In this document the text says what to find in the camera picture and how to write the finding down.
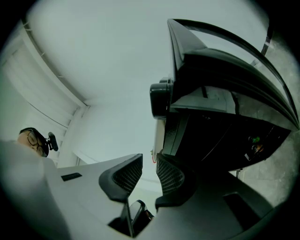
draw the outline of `eyeglasses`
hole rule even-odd
[[[42,157],[46,157],[46,154],[45,154],[45,152],[44,152],[42,146],[38,144],[38,138],[37,138],[37,136],[34,134],[33,131],[30,131],[30,132],[29,132],[29,134],[27,135],[27,139],[28,139],[29,143],[30,143],[32,146],[36,146],[36,145],[38,146],[38,147],[37,147],[37,153],[38,153],[39,155],[41,155]]]

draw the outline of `man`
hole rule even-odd
[[[31,148],[41,157],[48,156],[49,148],[47,140],[33,127],[22,129],[17,142]]]

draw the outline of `white ceiling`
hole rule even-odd
[[[150,85],[169,75],[168,18],[217,25],[259,50],[268,26],[268,19],[242,0],[45,0],[29,14],[49,59],[85,99],[100,102],[148,97]],[[213,47],[222,49],[223,42]]]

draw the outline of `hair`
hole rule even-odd
[[[43,150],[44,150],[44,152],[45,152],[45,154],[46,154],[46,157],[48,156],[48,154],[49,154],[49,147],[48,147],[48,144],[47,144],[47,140],[44,138],[44,136],[43,135],[41,135],[40,133],[39,133],[39,131],[37,131],[34,127],[27,127],[27,128],[24,128],[24,129],[22,129],[21,131],[20,131],[20,133],[19,134],[21,134],[21,133],[23,133],[23,132],[26,132],[26,131],[32,131],[34,134],[35,134],[35,136],[41,141],[41,143],[42,143],[42,148],[43,148]]]

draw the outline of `person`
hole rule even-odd
[[[41,157],[48,156],[49,148],[47,140],[33,127],[22,129],[17,142],[31,148]]]

